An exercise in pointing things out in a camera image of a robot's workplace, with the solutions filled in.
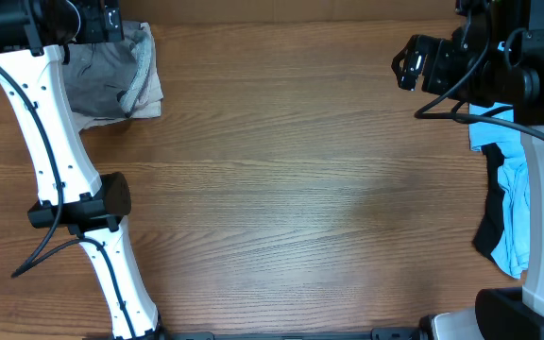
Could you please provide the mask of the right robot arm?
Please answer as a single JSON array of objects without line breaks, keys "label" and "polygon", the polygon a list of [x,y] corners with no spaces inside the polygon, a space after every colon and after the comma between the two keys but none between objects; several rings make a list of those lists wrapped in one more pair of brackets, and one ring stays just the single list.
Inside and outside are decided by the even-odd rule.
[{"label": "right robot arm", "polygon": [[465,18],[450,39],[415,35],[394,57],[398,85],[435,102],[483,109],[446,118],[507,126],[521,135],[531,190],[531,253],[520,288],[484,289],[471,309],[423,320],[422,339],[544,339],[544,1],[459,1]]}]

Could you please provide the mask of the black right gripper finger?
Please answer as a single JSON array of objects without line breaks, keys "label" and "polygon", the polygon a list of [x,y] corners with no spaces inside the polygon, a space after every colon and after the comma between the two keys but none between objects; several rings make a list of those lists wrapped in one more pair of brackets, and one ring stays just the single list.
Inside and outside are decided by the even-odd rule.
[{"label": "black right gripper finger", "polygon": [[421,71],[428,55],[435,52],[441,39],[427,35],[413,35],[393,58],[393,71]]},{"label": "black right gripper finger", "polygon": [[394,70],[398,86],[406,91],[413,91],[417,85],[417,70],[411,67],[398,67]]}]

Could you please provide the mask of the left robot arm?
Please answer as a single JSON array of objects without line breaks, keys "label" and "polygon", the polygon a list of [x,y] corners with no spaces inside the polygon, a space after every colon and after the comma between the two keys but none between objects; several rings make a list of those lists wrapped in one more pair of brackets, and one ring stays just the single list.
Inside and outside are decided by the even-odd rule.
[{"label": "left robot arm", "polygon": [[100,175],[74,124],[63,82],[69,44],[116,43],[116,1],[0,1],[0,84],[13,107],[36,174],[28,211],[50,239],[58,227],[90,258],[110,310],[112,338],[167,339],[128,235],[131,199],[120,172]]}]

